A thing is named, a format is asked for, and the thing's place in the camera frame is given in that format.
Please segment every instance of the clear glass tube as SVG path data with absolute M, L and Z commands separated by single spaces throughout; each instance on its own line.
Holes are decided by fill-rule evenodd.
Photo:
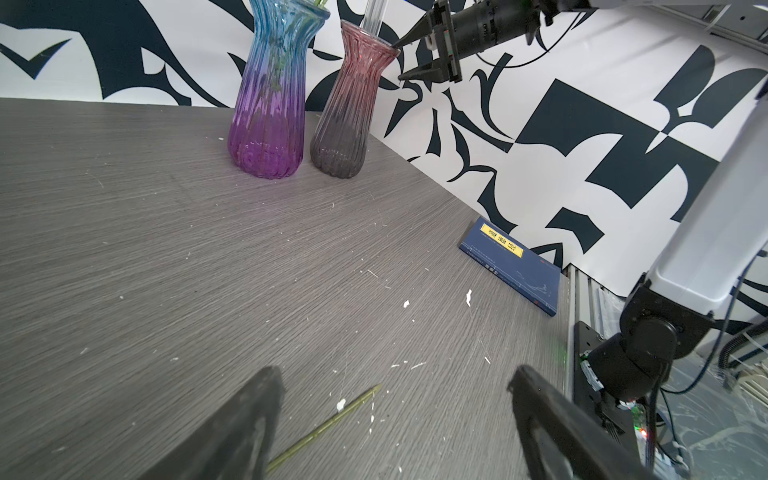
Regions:
M 382 27 L 382 21 L 384 20 L 384 12 L 386 11 L 387 3 L 389 3 L 389 0 L 368 0 L 366 14 L 362 18 L 360 28 L 374 37 L 378 37 L 379 30 Z

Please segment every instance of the black wire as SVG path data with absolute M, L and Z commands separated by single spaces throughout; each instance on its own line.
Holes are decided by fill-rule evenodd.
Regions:
M 539 55 L 538 57 L 534 58 L 533 60 L 529 60 L 529 61 L 526 61 L 525 63 L 521 63 L 520 65 L 509 65 L 509 66 L 507 66 L 507 67 L 502 67 L 502 68 L 520 68 L 520 67 L 524 67 L 524 66 L 526 66 L 526 65 L 532 64 L 533 62 L 537 61 L 539 58 L 541 58 L 541 57 L 545 56 L 547 53 L 549 53 L 549 52 L 550 52 L 550 51 L 551 51 L 551 50 L 552 50 L 552 49 L 555 47 L 555 45 L 557 45 L 558 43 L 560 43 L 560 40 L 562 40 L 562 39 L 563 39 L 563 37 L 565 36 L 565 34 L 567 34 L 568 32 L 570 32 L 570 31 L 571 31 L 571 29 L 573 28 L 574 24 L 575 24 L 575 23 L 576 23 L 576 21 L 579 19 L 579 17 L 581 17 L 581 14 L 579 14 L 579 15 L 576 15 L 576 18 L 574 18 L 574 21 L 572 21 L 572 22 L 571 22 L 571 25 L 568 27 L 568 30 L 564 31 L 564 32 L 563 32 L 563 35 L 560 35 L 560 38 L 558 38 L 558 40 L 557 40 L 555 43 L 553 43 L 553 44 L 552 44 L 552 46 L 551 46 L 550 48 L 545 48 L 545 49 L 544 49 L 544 53 L 542 53 L 542 54 L 541 54 L 541 55 Z M 479 54 L 479 53 L 476 53 L 476 54 L 475 54 L 475 57 L 479 58 L 479 59 L 480 59 L 480 61 L 482 61 L 482 62 L 483 62 L 484 64 L 486 64 L 486 65 L 491 65 L 492 67 L 496 67 L 496 64 L 492 64 L 490 61 L 487 61 L 487 60 L 485 60 L 483 57 L 481 57 L 481 56 L 480 56 L 480 54 Z
M 671 461 L 672 463 L 682 465 L 682 463 L 679 460 L 676 460 L 672 455 L 668 454 L 666 450 L 664 450 L 664 447 L 659 444 L 659 450 L 661 450 L 662 453 L 664 453 Z
M 672 438 L 675 442 L 680 443 L 680 439 L 677 437 L 677 432 L 674 429 L 674 420 L 672 419 L 672 409 L 670 403 L 667 401 L 667 396 L 664 395 L 664 389 L 661 389 L 661 398 L 664 399 L 664 405 L 667 406 L 667 415 L 670 418 L 670 430 L 672 430 Z
M 654 388 L 650 391 L 648 403 L 645 407 L 645 422 L 647 425 L 647 437 L 645 439 L 645 466 L 652 472 L 656 462 L 656 403 L 661 391 L 661 380 L 667 375 L 670 366 L 667 365 L 661 369 L 660 375 L 656 378 Z
M 677 432 L 675 432 L 675 430 L 674 430 L 674 420 L 672 419 L 672 409 L 670 408 L 670 403 L 667 401 L 667 396 L 664 395 L 664 389 L 660 389 L 660 391 L 661 391 L 661 398 L 664 399 L 664 405 L 667 406 L 667 416 L 670 418 L 670 430 L 672 431 L 672 439 L 675 442 L 677 442 L 678 444 L 680 444 L 680 440 L 677 438 Z M 661 449 L 661 451 L 664 452 L 664 454 L 667 457 L 669 457 L 669 459 L 672 462 L 677 463 L 678 465 L 680 465 L 680 461 L 678 461 L 676 457 L 673 457 L 672 455 L 667 453 L 667 451 L 664 450 L 664 447 L 661 446 L 661 444 L 659 444 L 659 449 Z
M 741 291 L 741 285 L 744 283 L 744 277 L 746 274 L 750 271 L 750 267 L 752 266 L 752 262 L 755 261 L 755 258 L 757 258 L 757 255 L 750 260 L 750 263 L 746 266 L 744 271 L 741 273 L 741 277 L 739 278 L 739 283 L 736 284 L 736 289 L 733 291 L 733 295 L 731 296 L 730 303 L 728 304 L 728 310 L 725 313 L 725 319 L 723 319 L 723 326 L 720 328 L 720 333 L 717 334 L 717 339 L 715 340 L 715 344 L 712 345 L 712 351 L 710 352 L 710 355 L 707 357 L 707 361 L 704 362 L 704 366 L 701 367 L 701 371 L 698 375 L 696 375 L 696 378 L 693 380 L 693 382 L 686 388 L 679 390 L 675 392 L 674 390 L 667 390 L 664 387 L 661 389 L 664 390 L 666 393 L 671 393 L 673 395 L 683 395 L 685 393 L 690 392 L 691 390 L 696 387 L 696 385 L 699 384 L 699 381 L 702 377 L 704 377 L 704 373 L 707 372 L 707 369 L 710 366 L 710 363 L 712 363 L 712 359 L 715 357 L 715 352 L 717 351 L 717 348 L 720 346 L 720 341 L 723 340 L 723 334 L 728 329 L 728 322 L 730 321 L 730 314 L 733 312 L 733 306 L 736 304 L 736 299 L 739 296 L 739 292 Z

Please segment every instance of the blue-purple gradient vase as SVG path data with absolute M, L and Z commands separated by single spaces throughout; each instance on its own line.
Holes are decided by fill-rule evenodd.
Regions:
M 330 13 L 304 0 L 251 0 L 256 35 L 227 147 L 262 178 L 296 172 L 304 156 L 306 51 Z

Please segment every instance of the pink-gray gradient vase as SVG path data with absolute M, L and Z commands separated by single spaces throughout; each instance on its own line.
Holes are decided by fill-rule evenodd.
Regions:
M 350 178 L 366 159 L 379 78 L 399 51 L 344 20 L 341 33 L 344 62 L 312 138 L 310 157 L 324 173 Z

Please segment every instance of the robotic arm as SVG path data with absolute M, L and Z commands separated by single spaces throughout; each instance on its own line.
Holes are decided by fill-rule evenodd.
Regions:
M 752 5 L 748 0 L 741 3 Z M 439 57 L 399 76 L 436 83 L 461 81 L 459 61 L 522 35 L 531 44 L 559 12 L 625 5 L 695 5 L 702 0 L 479 0 L 451 15 L 436 0 L 393 45 L 425 38 Z M 637 282 L 621 314 L 621 333 L 592 350 L 589 363 L 606 392 L 638 399 L 666 380 L 674 359 L 688 355 L 714 327 L 713 312 L 768 240 L 768 84 L 721 165 L 669 244 Z
M 729 3 L 752 5 L 760 0 L 730 0 Z M 428 64 L 403 72 L 399 79 L 435 83 L 461 81 L 459 60 L 522 35 L 530 45 L 541 27 L 541 13 L 545 25 L 549 26 L 560 12 L 639 5 L 709 4 L 706 0 L 475 0 L 474 5 L 451 15 L 450 1 L 436 0 L 432 9 L 393 47 L 402 48 L 424 38 L 427 47 L 437 50 L 439 56 Z

